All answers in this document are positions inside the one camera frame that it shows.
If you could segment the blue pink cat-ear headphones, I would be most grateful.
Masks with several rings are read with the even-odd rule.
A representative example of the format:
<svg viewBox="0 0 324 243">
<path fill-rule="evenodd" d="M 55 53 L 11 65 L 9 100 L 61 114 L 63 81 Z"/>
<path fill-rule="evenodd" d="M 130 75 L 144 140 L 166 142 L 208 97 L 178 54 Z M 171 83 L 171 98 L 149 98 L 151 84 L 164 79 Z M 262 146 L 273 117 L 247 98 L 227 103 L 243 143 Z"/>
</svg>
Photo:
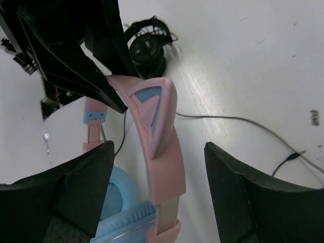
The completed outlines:
<svg viewBox="0 0 324 243">
<path fill-rule="evenodd" d="M 179 198 L 186 191 L 184 161 L 174 127 L 177 91 L 168 77 L 142 80 L 111 75 L 136 125 L 150 199 L 138 202 L 135 183 L 114 167 L 110 186 L 121 194 L 118 213 L 103 213 L 92 242 L 175 242 L 181 230 Z"/>
</svg>

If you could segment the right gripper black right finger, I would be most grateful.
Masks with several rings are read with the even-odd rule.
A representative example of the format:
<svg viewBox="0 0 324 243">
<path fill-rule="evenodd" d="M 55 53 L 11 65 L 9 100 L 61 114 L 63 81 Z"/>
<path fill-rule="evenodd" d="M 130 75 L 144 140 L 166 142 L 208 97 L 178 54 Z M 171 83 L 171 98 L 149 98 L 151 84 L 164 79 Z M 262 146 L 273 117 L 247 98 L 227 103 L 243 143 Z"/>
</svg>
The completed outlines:
<svg viewBox="0 0 324 243">
<path fill-rule="evenodd" d="M 323 190 L 267 175 L 212 142 L 205 164 L 221 242 L 323 242 Z"/>
</svg>

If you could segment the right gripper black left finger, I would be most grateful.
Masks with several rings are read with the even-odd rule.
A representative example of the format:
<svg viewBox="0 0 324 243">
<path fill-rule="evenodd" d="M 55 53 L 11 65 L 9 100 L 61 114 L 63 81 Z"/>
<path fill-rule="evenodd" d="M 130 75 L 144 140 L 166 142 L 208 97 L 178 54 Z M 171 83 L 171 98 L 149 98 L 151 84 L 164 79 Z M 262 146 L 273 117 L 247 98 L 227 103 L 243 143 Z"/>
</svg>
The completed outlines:
<svg viewBox="0 0 324 243">
<path fill-rule="evenodd" d="M 114 143 L 1 185 L 1 242 L 89 242 L 114 163 Z"/>
</svg>

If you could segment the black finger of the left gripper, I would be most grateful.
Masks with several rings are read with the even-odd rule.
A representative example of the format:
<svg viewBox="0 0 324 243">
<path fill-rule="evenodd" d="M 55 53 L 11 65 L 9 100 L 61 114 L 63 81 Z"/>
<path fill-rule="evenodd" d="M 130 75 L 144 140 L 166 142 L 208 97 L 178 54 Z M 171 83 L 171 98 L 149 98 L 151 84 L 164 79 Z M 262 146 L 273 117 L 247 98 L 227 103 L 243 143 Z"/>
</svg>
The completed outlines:
<svg viewBox="0 0 324 243">
<path fill-rule="evenodd" d="M 91 1 L 87 5 L 85 45 L 115 75 L 139 77 L 127 45 L 118 1 Z"/>
<path fill-rule="evenodd" d="M 127 110 L 104 74 L 84 54 L 61 1 L 22 1 L 16 13 L 46 80 L 121 114 Z"/>
</svg>

